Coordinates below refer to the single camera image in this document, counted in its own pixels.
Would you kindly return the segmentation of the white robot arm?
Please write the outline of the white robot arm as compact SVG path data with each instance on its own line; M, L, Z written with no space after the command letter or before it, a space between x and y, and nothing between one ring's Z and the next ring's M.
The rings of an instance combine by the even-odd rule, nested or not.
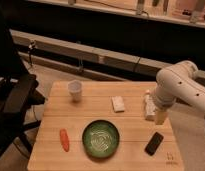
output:
M185 60L164 67L157 73L157 85L152 91L156 125L164 123L167 110L177 98L205 114L205 87L195 81L197 72L196 64Z

